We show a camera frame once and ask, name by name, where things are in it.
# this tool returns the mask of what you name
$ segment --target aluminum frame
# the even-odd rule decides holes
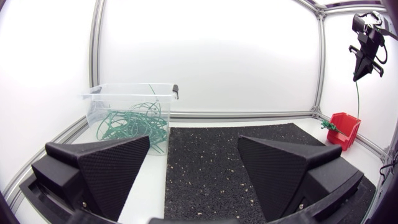
[[[325,76],[325,25],[324,20],[327,15],[349,13],[349,12],[365,12],[365,11],[378,11],[387,12],[383,6],[380,5],[349,5],[338,6],[329,9],[320,9],[306,0],[296,0],[301,5],[315,13],[318,19],[319,33],[320,33],[320,69],[318,76],[317,93],[314,100],[313,108],[310,111],[292,111],[292,112],[270,112],[270,113],[189,113],[189,112],[175,112],[170,114],[170,121],[173,122],[228,122],[228,121],[261,121],[261,120],[282,120],[282,119],[301,119],[310,118],[327,119],[330,118],[322,114],[320,110],[320,102],[322,99],[323,81]],[[100,31],[101,21],[105,0],[96,0],[93,21],[91,24],[90,34],[90,49],[89,49],[89,79],[90,88],[100,84],[99,76],[99,52],[100,52]],[[88,129],[88,123],[85,117],[80,118],[76,123],[72,124],[69,128],[64,130],[52,141],[60,144],[68,144],[73,142],[81,133]],[[398,142],[398,123],[387,152],[379,146],[357,134],[356,141],[362,144],[366,149],[377,155],[383,163],[391,160],[391,152],[394,151]],[[31,173],[30,165],[36,160],[40,159],[45,154],[42,148],[33,158],[28,161],[23,168],[14,176],[9,182],[5,191],[4,198],[9,204],[12,212],[16,213],[19,205],[21,204],[24,196],[19,189],[19,184],[26,179]]]
[[[320,12],[316,12],[315,15],[318,19],[319,27],[319,39],[320,39],[320,64],[319,64],[319,76],[317,83],[317,93],[315,94],[315,101],[312,106],[314,113],[321,113],[320,103],[322,98],[323,81],[325,79],[325,59],[326,59],[326,42],[325,42],[325,18],[326,15]]]
[[[100,33],[101,21],[104,10],[105,0],[96,0],[93,13],[93,21],[91,22],[90,32],[90,50],[88,54],[88,78],[90,88],[100,84],[100,75],[98,73],[99,53],[100,53]]]

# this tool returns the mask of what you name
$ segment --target small green object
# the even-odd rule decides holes
[[[323,127],[321,127],[322,129],[323,128],[327,128],[327,129],[332,130],[332,131],[337,131],[340,134],[344,134],[339,129],[337,129],[335,124],[329,123],[329,121],[323,120],[321,125],[323,126]]]

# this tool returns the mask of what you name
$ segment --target tangled green cable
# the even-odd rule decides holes
[[[159,154],[164,153],[158,143],[167,140],[167,122],[161,116],[160,103],[141,103],[130,107],[129,111],[108,110],[108,115],[98,126],[96,137],[112,140],[148,135],[152,148]]]

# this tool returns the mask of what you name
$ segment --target textured black surface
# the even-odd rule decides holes
[[[88,191],[83,199],[98,215],[117,221],[149,149],[149,138],[87,144],[47,143],[47,155],[79,168]]]
[[[238,128],[172,128],[165,218],[265,223],[238,152],[238,136],[322,146],[294,124]]]
[[[357,193],[348,200],[347,208],[341,211],[346,216],[339,223],[360,223],[372,202],[375,191],[376,187],[364,176],[359,183]]]
[[[106,218],[119,219],[148,149],[146,137],[79,158],[81,173]]]
[[[339,146],[306,146],[243,136],[238,149],[267,221],[282,217],[310,167],[341,154]]]

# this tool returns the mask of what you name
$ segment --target green cable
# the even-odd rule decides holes
[[[337,131],[337,132],[340,133],[340,134],[344,134],[342,131],[340,131],[339,129],[337,129],[337,127],[336,127],[335,124],[329,123],[329,121],[323,120],[322,123],[321,123],[321,125],[322,125],[322,127],[321,127],[322,129],[323,129],[323,128],[327,128],[327,129],[332,130],[332,131]]]
[[[359,121],[359,90],[358,90],[358,83],[355,82],[356,85],[356,94],[358,96],[358,115],[356,116],[357,121]]]
[[[150,146],[159,154],[164,151],[158,146],[167,140],[167,121],[162,118],[160,103],[140,103],[128,111],[108,110],[100,122],[96,137],[98,140],[113,140],[149,136]]]

